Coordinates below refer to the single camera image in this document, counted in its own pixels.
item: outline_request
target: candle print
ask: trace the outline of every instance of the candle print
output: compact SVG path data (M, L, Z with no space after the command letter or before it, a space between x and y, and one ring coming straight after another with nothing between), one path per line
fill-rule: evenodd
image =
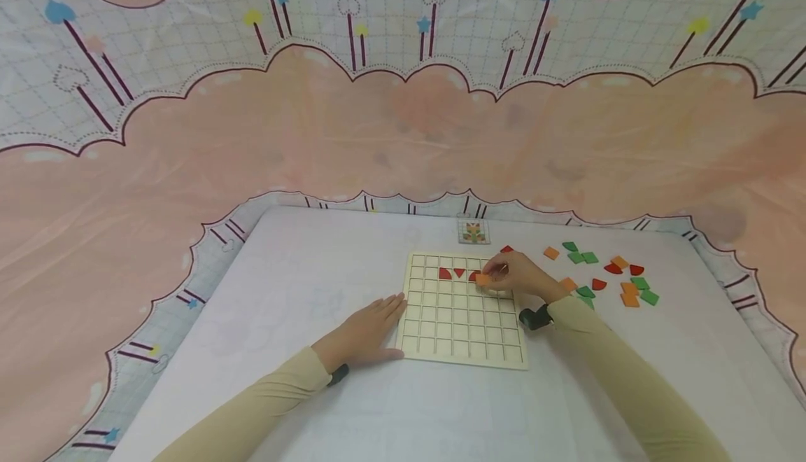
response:
M507 52L509 51L509 55L506 59L506 65L504 66L504 73L502 74L502 81L498 85L499 90L504 89L504 82L506 82L506 74L509 73L509 65L512 63L513 54L516 50L520 50L523 48L524 44L526 43L525 39L521 37L521 34L517 31L513 34L510 34L509 37L504 38L502 42L502 49Z
M109 121L103 116L103 113L95 106L95 103L92 102L90 97L86 94L86 91L84 91L83 86L89 83L90 77L88 77L83 70L66 67L63 64L59 65L59 68L53 75L53 84L55 87L58 87L64 92L78 91L78 94L84 98L84 102L89 106L90 110L95 113L95 116L101 121L101 124L104 125L106 131L112 133L115 129L112 128Z
M251 25L255 29L255 36L257 37L257 41L260 42L260 49L263 50L264 54L266 53L266 44L263 42L263 34L260 33L260 27L258 26L259 23L263 21L263 15L257 9L250 9L243 17L243 23L247 26Z
M445 0L423 0L423 3L431 8L430 35L428 41L429 58L434 55L434 31L437 25L437 6L444 4L444 2Z
M541 0L543 2L543 11L540 15L540 21L537 22L537 30L535 30L535 38L532 40L532 48L529 49L529 58L526 58L526 64L523 65L523 75L529 71L529 65L532 63L532 56L535 55L535 48L537 47L537 38L540 37L540 31L543 27L543 22L546 20L546 15L549 11L549 6L552 0Z
M45 16L47 17L48 21L52 22L53 24L63 24L64 27L67 28L67 31L70 32L70 35L73 37L73 40L78 44L78 47L81 49L81 52L84 53L87 60L90 61L92 67L95 68L95 71L101 76L102 81L106 84L106 87L112 92L112 95L115 96L115 99L118 101L119 105L123 105L123 100L118 95L118 91L115 89L115 86L112 86L112 83L109 81L109 78L106 76L103 70L101 70L101 66L97 64L95 58L92 57L90 51L87 50L87 47L84 44L84 41L81 41L81 37L79 37L78 32L73 25L70 24L70 21L75 21L76 13L73 9L70 8L67 4L64 4L60 1L53 1L48 0L48 5L45 7Z

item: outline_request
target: finger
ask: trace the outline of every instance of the finger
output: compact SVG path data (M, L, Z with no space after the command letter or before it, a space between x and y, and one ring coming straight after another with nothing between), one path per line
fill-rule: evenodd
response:
M395 294L391 297L391 302L385 304L381 310L381 315L386 319L389 315L393 314L395 310L403 303L403 293Z
M509 264L508 257L506 256L506 254L501 253L501 254L498 254L495 257L493 257L493 259L487 261L487 264L484 265L484 267L481 270L481 272L483 274L485 274L485 275L489 275L490 272L492 272L494 270L500 270L500 268L502 266L508 265L508 264Z

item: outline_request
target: grid board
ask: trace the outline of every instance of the grid board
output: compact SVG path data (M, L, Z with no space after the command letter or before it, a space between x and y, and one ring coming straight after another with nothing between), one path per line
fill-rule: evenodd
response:
M528 370L520 307L512 291L489 291L470 281L488 260L409 254L404 286L409 306L396 344L407 359Z

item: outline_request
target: orange square piece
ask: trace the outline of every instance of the orange square piece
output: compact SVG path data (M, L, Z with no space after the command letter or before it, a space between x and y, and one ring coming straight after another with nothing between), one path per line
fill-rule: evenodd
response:
M555 260L559 257L559 251L557 251L555 248L547 246L546 250L543 251L543 256L546 256L551 260Z
M633 296L632 294L621 293L621 302L624 303L624 306L627 308L641 307L641 303L638 302L637 296Z
M576 282L567 277L563 278L563 280L559 282L559 285L563 286L568 292L576 291L577 287L579 287Z
M621 282L621 290L624 291L627 296L632 296L633 298L638 296L638 287L631 281Z
M616 266L619 266L622 270L630 266L630 263L625 261L624 258L621 257L620 255L616 255L613 259L610 260L610 262Z

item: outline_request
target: black watch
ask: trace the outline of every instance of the black watch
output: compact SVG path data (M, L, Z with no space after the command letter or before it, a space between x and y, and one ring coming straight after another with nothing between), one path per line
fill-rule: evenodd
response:
M333 374L330 375L331 376L330 383L327 384L327 386L333 387L335 384L339 383L342 379L344 379L345 376L348 376L349 373L350 373L350 366L343 363L343 365L339 366L338 370L335 370Z

